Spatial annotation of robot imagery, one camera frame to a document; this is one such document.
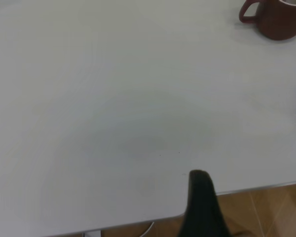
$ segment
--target white surface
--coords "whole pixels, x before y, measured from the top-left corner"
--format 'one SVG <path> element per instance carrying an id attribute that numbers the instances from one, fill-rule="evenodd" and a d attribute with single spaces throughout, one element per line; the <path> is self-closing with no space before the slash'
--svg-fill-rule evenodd
<path id="1" fill-rule="evenodd" d="M 101 237 L 101 231 L 92 231 L 84 234 L 84 237 Z"/>
<path id="2" fill-rule="evenodd" d="M 0 236 L 180 215 L 192 169 L 296 181 L 296 39 L 242 4 L 0 1 Z"/>

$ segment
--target wooden floor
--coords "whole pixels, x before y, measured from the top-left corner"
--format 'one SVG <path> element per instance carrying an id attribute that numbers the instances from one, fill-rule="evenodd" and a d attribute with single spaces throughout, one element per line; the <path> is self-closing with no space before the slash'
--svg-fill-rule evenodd
<path id="1" fill-rule="evenodd" d="M 296 237 L 296 185 L 218 197 L 232 233 L 256 237 Z M 176 237 L 183 217 L 158 221 L 145 237 Z M 139 237 L 149 227 L 135 224 L 102 231 L 102 237 Z"/>

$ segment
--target red mug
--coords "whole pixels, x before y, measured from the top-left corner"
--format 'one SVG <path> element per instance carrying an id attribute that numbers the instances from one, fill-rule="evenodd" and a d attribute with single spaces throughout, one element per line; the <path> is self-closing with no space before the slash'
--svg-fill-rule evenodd
<path id="1" fill-rule="evenodd" d="M 259 2 L 256 15 L 244 16 L 249 6 L 256 2 Z M 239 12 L 239 20 L 255 23 L 258 30 L 272 40 L 296 36 L 296 4 L 283 0 L 246 0 Z"/>

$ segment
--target mug handle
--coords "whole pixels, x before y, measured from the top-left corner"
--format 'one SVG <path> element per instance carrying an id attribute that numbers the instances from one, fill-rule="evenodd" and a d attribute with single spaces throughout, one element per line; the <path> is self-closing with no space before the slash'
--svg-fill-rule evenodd
<path id="1" fill-rule="evenodd" d="M 248 10 L 249 6 L 251 6 L 253 3 L 256 3 L 256 2 L 263 3 L 264 1 L 265 0 L 246 0 L 239 12 L 239 20 L 242 23 L 247 23 L 247 24 L 256 23 L 257 22 L 256 16 L 244 16 L 244 14 Z"/>

